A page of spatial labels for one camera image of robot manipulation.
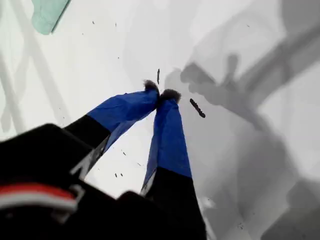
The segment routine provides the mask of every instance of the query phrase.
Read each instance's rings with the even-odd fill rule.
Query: white surface
[[[49,36],[32,28],[31,1],[2,0],[0,10],[0,139],[47,122],[63,127],[140,91],[159,68],[160,89],[182,93],[211,239],[277,239],[283,216],[290,239],[308,233],[298,221],[307,210],[292,208],[310,202],[306,193],[319,202],[319,0],[73,0]],[[153,119],[121,137],[86,180],[114,197],[139,192]]]

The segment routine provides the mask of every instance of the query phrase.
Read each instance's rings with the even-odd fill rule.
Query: green plastic piece
[[[34,12],[32,25],[41,34],[51,33],[69,0],[32,0]]]

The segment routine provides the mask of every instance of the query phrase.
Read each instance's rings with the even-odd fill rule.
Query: teal object
[[[32,0],[32,25],[41,34],[53,32],[70,0]]]

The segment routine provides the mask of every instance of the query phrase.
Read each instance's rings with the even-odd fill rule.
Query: fur tip
[[[144,81],[144,90],[156,90],[158,95],[160,95],[157,85],[151,80]]]
[[[166,89],[164,92],[160,95],[161,100],[169,100],[174,99],[175,102],[178,104],[181,98],[181,93],[177,92],[173,89]]]

